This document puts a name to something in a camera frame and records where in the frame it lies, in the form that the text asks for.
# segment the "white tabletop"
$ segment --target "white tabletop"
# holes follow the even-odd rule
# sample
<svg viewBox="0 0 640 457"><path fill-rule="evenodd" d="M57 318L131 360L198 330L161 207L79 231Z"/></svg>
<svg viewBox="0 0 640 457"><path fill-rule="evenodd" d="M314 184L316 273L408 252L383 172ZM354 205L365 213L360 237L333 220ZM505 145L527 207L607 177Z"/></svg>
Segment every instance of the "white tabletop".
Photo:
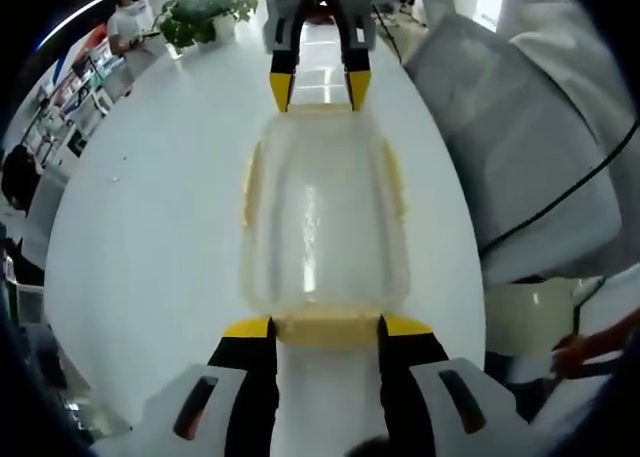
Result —
<svg viewBox="0 0 640 457"><path fill-rule="evenodd" d="M339 55L336 37L307 30L315 42L302 46L298 78L307 88L294 102L346 99L339 62L322 63ZM405 181L402 312L430 324L451 357L482 367L483 289L464 195L433 118L379 44L366 109ZM277 113L269 68L257 24L207 54L161 59L98 127L63 196L46 313L83 377L132 423L149 396L209 359L229 324L251 316L239 297L242 184Z"/></svg>

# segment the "black cable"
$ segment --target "black cable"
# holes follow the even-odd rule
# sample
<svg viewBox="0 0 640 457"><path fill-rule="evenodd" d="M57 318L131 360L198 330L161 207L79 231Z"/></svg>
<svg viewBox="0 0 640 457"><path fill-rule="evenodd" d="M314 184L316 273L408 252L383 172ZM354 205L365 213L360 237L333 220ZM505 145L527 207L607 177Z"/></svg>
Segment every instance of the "black cable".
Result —
<svg viewBox="0 0 640 457"><path fill-rule="evenodd" d="M378 7L376 7L375 4L371 4L371 7L373 7L373 10L376 11L376 14L378 15L378 19L380 20L380 25L382 25L382 28L387 33L387 37L389 37L389 40L391 41L391 45L393 45L393 50L396 51L398 60L402 62L402 56L400 55L400 51L398 50L398 46L396 45L396 39L393 38L393 36L391 35L391 32L389 32L389 29L387 28L387 25L384 23L384 20L382 20L382 15L380 15L380 11L378 10Z"/></svg>
<svg viewBox="0 0 640 457"><path fill-rule="evenodd" d="M624 150L624 148L627 146L627 144L631 141L631 139L633 138L634 134L638 130L638 126L640 126L640 120L636 120L635 121L635 123L631 126L631 129L629 130L629 132L625 136L625 138L622 139L622 141L617 145L617 147L615 149L613 149L613 151L607 156L607 158L605 158L600 163L600 165L598 165L595 169L591 170L587 175L585 175L582 179L580 179L573 186L571 186L560 197L558 197L556 200L551 202L549 205L547 205L544 209L542 209L540 212L535 214L530 219L527 219L524 222L522 222L521 224L516 225L511 230L509 230L509 231L505 232L504 234L496 237L491 242L489 242L487 245L485 245L480 250L480 258L481 259L484 258L487 255L487 253L491 252L493 249L498 247L500 244L502 244L509 237L513 236L514 234L520 232L523 229L526 229L527 227L529 227L533 223L535 223L538 220L540 220L541 218L543 218L545 215L547 215L549 212L551 212L553 209L555 209L558 205L560 205L562 202L567 200L571 195L576 193L587 182L589 182L596 175L598 175L605 168L607 168L609 166L609 164L613 161L613 159L615 159L620 154L620 152L622 152Z"/></svg>

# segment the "green leaves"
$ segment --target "green leaves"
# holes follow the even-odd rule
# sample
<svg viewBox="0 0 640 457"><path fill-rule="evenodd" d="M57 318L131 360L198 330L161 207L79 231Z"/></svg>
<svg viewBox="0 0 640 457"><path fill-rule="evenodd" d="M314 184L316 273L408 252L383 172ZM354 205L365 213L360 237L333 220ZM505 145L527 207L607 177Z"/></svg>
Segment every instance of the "green leaves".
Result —
<svg viewBox="0 0 640 457"><path fill-rule="evenodd" d="M257 7L257 0L169 0L162 6L158 28L178 48L204 44L216 40L215 17L230 14L246 22Z"/></svg>

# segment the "potted plant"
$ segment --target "potted plant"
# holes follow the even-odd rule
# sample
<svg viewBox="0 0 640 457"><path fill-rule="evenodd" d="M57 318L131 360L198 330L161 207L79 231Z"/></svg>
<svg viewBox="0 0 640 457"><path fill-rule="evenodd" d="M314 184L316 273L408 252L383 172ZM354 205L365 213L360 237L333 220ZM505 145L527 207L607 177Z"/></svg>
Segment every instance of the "potted plant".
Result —
<svg viewBox="0 0 640 457"><path fill-rule="evenodd" d="M158 29L176 49L224 41L257 6L257 0L169 0L162 6Z"/></svg>

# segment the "white cloth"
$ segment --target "white cloth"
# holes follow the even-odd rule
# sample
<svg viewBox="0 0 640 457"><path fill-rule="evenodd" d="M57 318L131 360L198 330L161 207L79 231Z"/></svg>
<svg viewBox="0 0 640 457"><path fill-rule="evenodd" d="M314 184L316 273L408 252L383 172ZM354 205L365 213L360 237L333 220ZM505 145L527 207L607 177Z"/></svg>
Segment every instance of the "white cloth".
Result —
<svg viewBox="0 0 640 457"><path fill-rule="evenodd" d="M153 9L149 0L138 0L126 7L118 7L107 23L109 37L119 36L122 42L130 42L149 32L154 24ZM142 50L124 54L127 67L134 79L138 78L166 48L161 37L145 39Z"/></svg>
<svg viewBox="0 0 640 457"><path fill-rule="evenodd" d="M564 90L598 145L610 154L637 116L615 58L589 16L576 3L565 1L526 6L521 20L527 30L511 42ZM640 261L639 160L636 135L609 168L622 215L618 236L558 275L612 275Z"/></svg>

